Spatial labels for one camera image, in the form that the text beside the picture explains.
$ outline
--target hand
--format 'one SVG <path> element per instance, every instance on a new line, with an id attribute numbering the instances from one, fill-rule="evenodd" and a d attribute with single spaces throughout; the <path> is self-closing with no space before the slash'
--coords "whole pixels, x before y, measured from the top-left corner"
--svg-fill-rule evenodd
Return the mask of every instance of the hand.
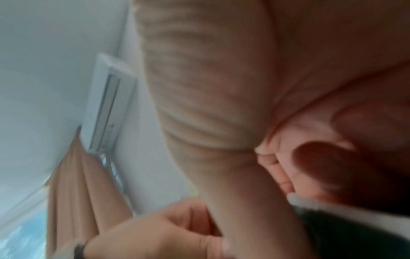
<path id="1" fill-rule="evenodd" d="M 129 220 L 90 240 L 84 258 L 227 259 L 232 256 L 203 201 L 185 200 Z"/>
<path id="2" fill-rule="evenodd" d="M 407 2 L 134 6 L 168 148 L 224 235 L 243 258 L 311 255 L 303 228 L 253 150 L 265 138 L 257 152 L 275 155 L 292 180 L 305 178 L 297 192 L 325 194 L 296 168 L 292 151 L 312 140 L 352 147 L 331 127 L 333 115 L 363 100 L 409 98 Z"/>
<path id="3" fill-rule="evenodd" d="M 354 105 L 337 114 L 333 126 L 360 153 L 312 142 L 298 147 L 293 160 L 326 199 L 409 215 L 409 115 L 408 103 Z"/>

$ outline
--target wrinkled skin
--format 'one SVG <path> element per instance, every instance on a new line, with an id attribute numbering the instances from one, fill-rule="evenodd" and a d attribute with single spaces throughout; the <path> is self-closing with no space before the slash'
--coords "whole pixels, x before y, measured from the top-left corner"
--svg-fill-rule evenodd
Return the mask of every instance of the wrinkled skin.
<path id="1" fill-rule="evenodd" d="M 255 165 L 253 151 L 283 189 L 291 180 L 302 196 L 337 201 L 295 165 L 292 151 L 312 140 L 354 149 L 331 126 L 334 115 L 359 102 L 410 99 L 410 1 L 134 5 L 146 80 L 167 146 L 204 193 L 222 232 L 243 258 L 308 253 L 299 245 L 302 252 L 286 254 L 291 242 L 305 240 L 285 232 L 301 227 Z M 234 213 L 238 207 L 243 211 Z M 261 223 L 249 224 L 241 236 L 233 230 L 240 222 Z"/>

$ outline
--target window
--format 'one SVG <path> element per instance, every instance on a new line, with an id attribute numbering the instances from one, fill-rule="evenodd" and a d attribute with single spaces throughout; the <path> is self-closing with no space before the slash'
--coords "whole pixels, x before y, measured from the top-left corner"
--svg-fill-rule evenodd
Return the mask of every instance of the window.
<path id="1" fill-rule="evenodd" d="M 28 219 L 0 237 L 2 259 L 44 259 L 46 246 L 47 209 L 31 215 Z"/>

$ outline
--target dark green fabric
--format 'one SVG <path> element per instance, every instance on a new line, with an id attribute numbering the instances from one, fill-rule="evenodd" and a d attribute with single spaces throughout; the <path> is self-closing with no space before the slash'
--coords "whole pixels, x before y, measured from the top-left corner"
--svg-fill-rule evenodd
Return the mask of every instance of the dark green fabric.
<path id="1" fill-rule="evenodd" d="M 293 209 L 321 259 L 410 259 L 407 239 L 324 212 Z"/>

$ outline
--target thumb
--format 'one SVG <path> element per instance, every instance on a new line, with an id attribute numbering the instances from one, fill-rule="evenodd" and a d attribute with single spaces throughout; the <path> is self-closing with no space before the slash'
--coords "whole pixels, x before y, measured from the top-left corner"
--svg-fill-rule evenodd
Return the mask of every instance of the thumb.
<path id="1" fill-rule="evenodd" d="M 194 232 L 182 231 L 179 240 L 180 258 L 184 259 L 233 259 L 226 240 L 217 236 L 205 236 Z"/>

